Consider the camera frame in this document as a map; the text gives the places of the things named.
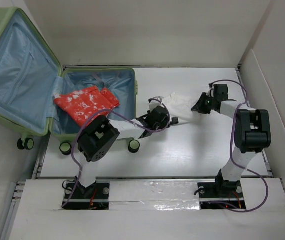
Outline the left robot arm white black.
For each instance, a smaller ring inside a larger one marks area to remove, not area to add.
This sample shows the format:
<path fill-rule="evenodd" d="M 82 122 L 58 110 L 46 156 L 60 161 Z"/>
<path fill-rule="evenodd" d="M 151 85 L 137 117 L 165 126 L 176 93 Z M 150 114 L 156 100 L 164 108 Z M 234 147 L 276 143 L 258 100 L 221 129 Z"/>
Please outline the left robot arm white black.
<path fill-rule="evenodd" d="M 79 167 L 72 191 L 85 199 L 93 195 L 96 178 L 85 176 L 85 167 L 76 160 L 75 149 L 85 156 L 87 163 L 94 163 L 104 158 L 117 140 L 129 140 L 128 151 L 135 154 L 140 149 L 139 139 L 150 137 L 179 123 L 179 118 L 171 117 L 164 105 L 158 105 L 147 114 L 134 119 L 127 119 L 112 110 L 107 113 L 122 120 L 109 120 L 100 110 L 85 122 L 71 145 L 72 160 Z"/>

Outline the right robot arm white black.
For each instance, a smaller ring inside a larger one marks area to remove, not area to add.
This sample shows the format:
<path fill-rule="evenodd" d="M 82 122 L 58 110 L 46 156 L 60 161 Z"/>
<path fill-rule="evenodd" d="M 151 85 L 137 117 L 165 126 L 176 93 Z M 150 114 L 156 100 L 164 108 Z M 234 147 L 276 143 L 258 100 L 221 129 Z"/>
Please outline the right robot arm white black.
<path fill-rule="evenodd" d="M 191 110 L 204 115 L 215 111 L 232 119 L 230 157 L 213 184 L 215 194 L 224 197 L 240 187 L 242 174 L 249 170 L 251 160 L 271 145 L 269 112 L 230 99 L 228 85 L 216 83 L 209 85 L 209 91 L 201 94 Z"/>

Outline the red white patterned cloth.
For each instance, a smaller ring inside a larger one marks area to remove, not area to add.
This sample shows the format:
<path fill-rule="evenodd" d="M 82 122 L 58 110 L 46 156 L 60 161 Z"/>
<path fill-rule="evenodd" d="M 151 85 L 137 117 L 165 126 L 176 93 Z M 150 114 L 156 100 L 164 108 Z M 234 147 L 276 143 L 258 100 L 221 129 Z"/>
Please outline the red white patterned cloth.
<path fill-rule="evenodd" d="M 98 89 L 91 86 L 82 90 L 75 90 L 68 94 L 53 95 L 54 103 L 60 107 L 82 127 L 94 114 L 107 109 L 113 110 L 120 106 L 120 100 L 108 89 Z"/>

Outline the green suitcase with blue lining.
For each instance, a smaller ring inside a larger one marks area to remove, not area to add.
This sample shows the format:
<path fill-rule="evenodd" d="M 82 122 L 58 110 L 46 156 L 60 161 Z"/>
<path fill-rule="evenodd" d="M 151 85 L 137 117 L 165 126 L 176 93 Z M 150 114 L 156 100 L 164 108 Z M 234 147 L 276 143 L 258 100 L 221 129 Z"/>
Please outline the green suitcase with blue lining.
<path fill-rule="evenodd" d="M 22 9 L 0 7 L 0 124 L 20 133 L 20 150 L 31 150 L 34 137 L 48 133 L 62 143 L 73 141 L 80 127 L 54 103 L 54 95 L 91 86 L 107 88 L 119 99 L 112 120 L 136 117 L 133 69 L 63 68 Z"/>

